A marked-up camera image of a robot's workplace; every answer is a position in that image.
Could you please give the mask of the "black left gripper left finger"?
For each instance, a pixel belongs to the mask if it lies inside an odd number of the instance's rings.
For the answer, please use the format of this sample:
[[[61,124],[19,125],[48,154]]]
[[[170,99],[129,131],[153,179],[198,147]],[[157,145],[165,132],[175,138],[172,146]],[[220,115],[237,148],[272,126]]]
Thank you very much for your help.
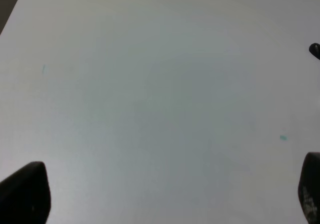
[[[1,223],[46,223],[51,192],[46,166],[33,161],[0,182]]]

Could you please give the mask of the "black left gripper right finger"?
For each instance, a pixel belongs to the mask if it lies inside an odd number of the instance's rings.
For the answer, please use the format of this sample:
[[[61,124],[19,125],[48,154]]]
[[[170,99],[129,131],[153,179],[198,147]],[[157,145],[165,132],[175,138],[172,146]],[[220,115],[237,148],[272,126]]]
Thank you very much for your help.
[[[304,216],[311,224],[320,222],[319,157],[319,152],[309,152],[305,156],[297,191]]]

